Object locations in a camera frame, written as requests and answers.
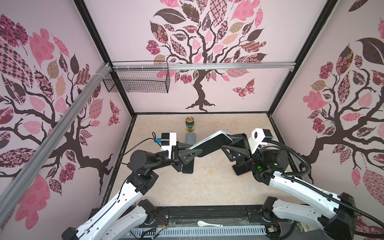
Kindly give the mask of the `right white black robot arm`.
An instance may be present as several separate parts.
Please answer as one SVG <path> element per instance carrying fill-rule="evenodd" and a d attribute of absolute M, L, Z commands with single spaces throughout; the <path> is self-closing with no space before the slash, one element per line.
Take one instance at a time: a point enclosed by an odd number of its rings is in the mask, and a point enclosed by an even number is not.
<path fill-rule="evenodd" d="M 317 188 L 300 176 L 310 172 L 308 162 L 295 150 L 276 142 L 263 129 L 256 129 L 251 138 L 231 135 L 220 149 L 235 168 L 251 172 L 254 179 L 267 186 L 280 189 L 303 204 L 292 204 L 268 197 L 261 208 L 266 222 L 280 219 L 307 223 L 323 230 L 333 240 L 352 240 L 357 234 L 357 211 L 352 196 L 337 195 Z"/>

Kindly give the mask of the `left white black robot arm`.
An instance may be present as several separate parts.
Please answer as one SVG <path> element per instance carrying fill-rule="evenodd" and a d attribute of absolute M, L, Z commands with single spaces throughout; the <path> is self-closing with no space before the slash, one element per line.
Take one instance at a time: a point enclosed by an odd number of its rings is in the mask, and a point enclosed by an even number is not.
<path fill-rule="evenodd" d="M 156 169 L 173 166 L 178 172 L 201 154 L 201 149 L 189 149 L 188 145 L 176 143 L 165 146 L 157 153 L 134 151 L 128 163 L 132 171 L 118 193 L 96 214 L 77 228 L 69 227 L 63 240 L 119 240 L 130 230 L 144 222 L 152 223 L 156 207 L 142 197 L 154 186 L 158 175 Z"/>

